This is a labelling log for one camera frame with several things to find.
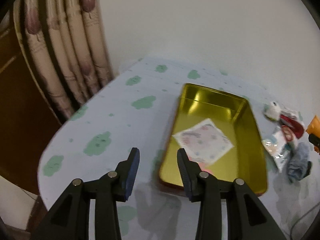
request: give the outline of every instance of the blue cloth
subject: blue cloth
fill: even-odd
[[[309,147],[304,142],[298,144],[288,165],[288,178],[290,182],[302,180],[308,171]]]

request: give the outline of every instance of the pile of small items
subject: pile of small items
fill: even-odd
[[[269,138],[262,144],[272,156],[281,173],[286,167],[290,182],[301,180],[308,176],[312,163],[308,161],[309,147],[306,143],[298,143],[304,133],[304,124],[299,119],[298,112],[291,109],[281,109],[275,101],[265,106],[264,114],[272,121],[278,122]]]

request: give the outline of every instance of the orange object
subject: orange object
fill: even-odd
[[[318,116],[315,115],[315,117],[312,119],[311,123],[308,125],[306,132],[308,134],[313,133],[315,136],[320,138],[320,120],[319,120]]]

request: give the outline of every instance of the curtain fold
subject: curtain fold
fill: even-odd
[[[77,110],[74,102],[82,106],[113,78],[99,0],[16,0],[13,12],[20,48],[35,83],[55,114],[61,112],[65,120],[69,119]],[[38,78],[44,85],[38,85]]]

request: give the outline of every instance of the gold metal tray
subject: gold metal tray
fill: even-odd
[[[227,92],[185,84],[172,134],[210,118],[234,147],[206,169],[218,179],[242,178],[257,195],[267,190],[267,172],[260,133],[249,102]],[[170,136],[159,170],[165,184],[182,187],[177,164],[179,144]]]

